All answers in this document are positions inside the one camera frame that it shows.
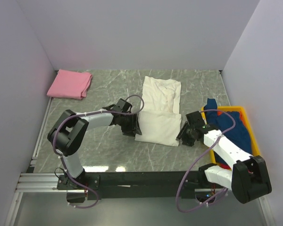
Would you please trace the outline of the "white t shirt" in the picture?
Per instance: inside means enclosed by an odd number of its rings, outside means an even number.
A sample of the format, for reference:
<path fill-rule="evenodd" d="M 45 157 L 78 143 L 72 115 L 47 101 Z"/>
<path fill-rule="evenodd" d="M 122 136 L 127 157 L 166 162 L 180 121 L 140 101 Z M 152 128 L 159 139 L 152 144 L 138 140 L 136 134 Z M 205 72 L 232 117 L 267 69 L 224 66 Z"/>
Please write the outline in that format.
<path fill-rule="evenodd" d="M 166 146 L 179 146 L 176 140 L 181 129 L 181 82 L 146 76 L 142 99 L 144 108 L 138 116 L 141 135 L 135 141 Z"/>

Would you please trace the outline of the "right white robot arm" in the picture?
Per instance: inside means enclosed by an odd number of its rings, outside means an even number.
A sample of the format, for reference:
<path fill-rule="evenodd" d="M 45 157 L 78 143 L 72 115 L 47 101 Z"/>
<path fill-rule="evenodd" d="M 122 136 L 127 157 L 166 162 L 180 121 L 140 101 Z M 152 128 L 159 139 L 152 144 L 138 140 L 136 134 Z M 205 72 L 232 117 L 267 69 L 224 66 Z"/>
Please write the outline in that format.
<path fill-rule="evenodd" d="M 199 111 L 187 114 L 186 119 L 177 139 L 186 146 L 193 146 L 195 141 L 202 142 L 217 153 L 229 169 L 210 163 L 199 168 L 194 180 L 188 179 L 192 173 L 189 169 L 182 178 L 181 186 L 210 188 L 212 184 L 220 185 L 231 190 L 240 203 L 248 203 L 272 192 L 265 160 L 260 155 L 245 152 L 225 136 L 226 132 L 234 129 L 234 119 L 232 126 L 224 131 L 214 124 L 207 124 Z"/>

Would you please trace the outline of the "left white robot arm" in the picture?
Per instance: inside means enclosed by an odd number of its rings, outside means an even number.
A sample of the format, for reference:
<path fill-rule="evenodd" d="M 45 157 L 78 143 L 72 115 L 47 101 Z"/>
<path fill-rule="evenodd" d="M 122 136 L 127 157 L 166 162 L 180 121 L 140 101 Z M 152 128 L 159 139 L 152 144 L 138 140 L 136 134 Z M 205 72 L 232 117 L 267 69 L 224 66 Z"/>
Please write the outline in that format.
<path fill-rule="evenodd" d="M 47 135 L 47 140 L 61 159 L 65 168 L 64 174 L 69 177 L 68 183 L 72 188 L 80 189 L 87 183 L 85 169 L 77 153 L 87 130 L 118 125 L 125 136 L 142 134 L 138 113 L 133 113 L 131 109 L 132 104 L 121 98 L 116 104 L 94 112 L 75 113 L 65 110 L 56 121 Z"/>

